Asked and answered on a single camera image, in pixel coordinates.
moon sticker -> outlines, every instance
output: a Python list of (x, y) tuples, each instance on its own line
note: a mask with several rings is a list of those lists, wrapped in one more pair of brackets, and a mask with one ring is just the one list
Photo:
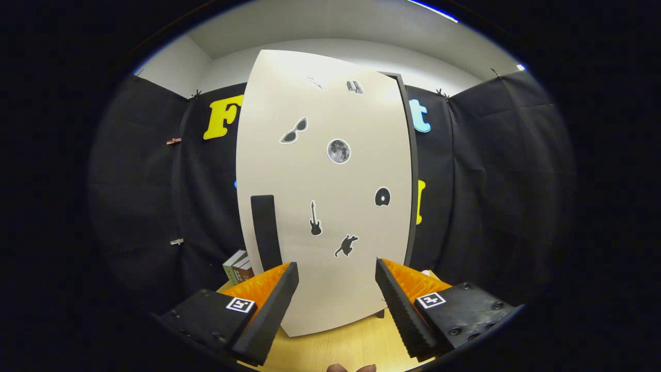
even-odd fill
[(336, 138), (329, 142), (327, 153), (333, 163), (344, 164), (351, 157), (351, 148), (346, 141)]

door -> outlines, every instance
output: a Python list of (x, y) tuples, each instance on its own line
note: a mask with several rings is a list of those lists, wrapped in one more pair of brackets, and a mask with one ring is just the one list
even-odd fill
[(375, 261), (405, 260), (415, 218), (411, 163), (397, 80), (334, 58), (260, 52), (241, 109), (237, 196), (255, 274), (263, 268), (251, 196), (274, 196), (282, 262), (299, 270), (282, 321), (289, 336), (386, 307)]

clip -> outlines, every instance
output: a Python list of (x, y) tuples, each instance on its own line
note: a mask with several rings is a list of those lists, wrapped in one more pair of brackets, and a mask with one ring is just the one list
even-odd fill
[(493, 71), (493, 72), (496, 74), (496, 76), (498, 76), (498, 79), (502, 79), (502, 76), (498, 75), (498, 73), (496, 72), (496, 70), (491, 69), (491, 71)]
[(145, 69), (140, 70), (140, 72), (137, 73), (137, 75), (133, 76), (133, 81), (137, 81), (137, 76), (142, 73), (142, 71), (145, 71)]

black curtain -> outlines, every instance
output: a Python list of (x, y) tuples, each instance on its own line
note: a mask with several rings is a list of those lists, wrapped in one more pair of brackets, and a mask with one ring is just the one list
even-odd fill
[(416, 225), (413, 253), (409, 266), (416, 270), (433, 269), (441, 258), (446, 238), (453, 193), (452, 125), (448, 103), (436, 93), (407, 86), (409, 100), (417, 99), (426, 108), (424, 122), (429, 132), (416, 131), (418, 178), (425, 182), (420, 197), (422, 220)]
[(463, 91), (449, 107), (454, 194), (435, 273), (527, 302), (568, 246), (576, 174), (566, 126), (526, 71)]
[[(227, 280), (222, 263), (245, 249), (234, 187), (241, 108), (224, 123), (225, 136), (202, 137), (210, 104), (245, 87), (188, 104), (148, 81), (128, 80), (100, 127), (92, 156), (95, 226), (118, 277), (151, 310), (217, 289)], [(416, 131), (426, 186), (410, 266), (433, 269), (452, 285), (472, 281), (514, 305), (529, 301), (551, 279), (572, 212), (572, 151), (553, 100), (527, 71), (449, 99), (407, 92), (426, 107), (432, 127)], [(181, 143), (165, 144), (179, 135)], [(181, 246), (170, 245), (178, 238)]]
[(190, 111), (181, 146), (181, 255), (186, 295), (201, 288), (218, 289), (226, 281), (223, 262), (244, 250), (236, 181), (237, 130), (241, 108), (227, 134), (204, 140), (214, 101), (242, 95), (246, 83), (201, 94)]
[(147, 80), (127, 79), (108, 105), (90, 155), (89, 205), (99, 247), (138, 304), (166, 311), (182, 298), (183, 246), (172, 201), (173, 147), (188, 105)]

sunglasses sticker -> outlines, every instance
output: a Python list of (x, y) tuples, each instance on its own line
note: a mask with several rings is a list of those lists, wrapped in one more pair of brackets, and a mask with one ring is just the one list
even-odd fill
[(382, 187), (376, 191), (374, 195), (374, 203), (377, 207), (385, 205), (386, 207), (390, 204), (390, 190), (387, 187)]
[(354, 250), (354, 248), (351, 246), (351, 243), (355, 242), (356, 240), (358, 240), (357, 236), (351, 235), (351, 238), (349, 238), (349, 235), (347, 235), (340, 244), (340, 249), (335, 251), (335, 257), (338, 257), (337, 255), (340, 253), (340, 251), (342, 251), (346, 257), (349, 257), (351, 251)]
[(305, 132), (306, 129), (307, 118), (303, 116), (300, 120), (298, 120), (296, 126), (280, 139), (280, 143), (285, 145), (293, 144), (298, 139), (297, 132)]
[(345, 140), (335, 138), (328, 145), (327, 153), (329, 159), (335, 164), (344, 164), (351, 158), (351, 148)]

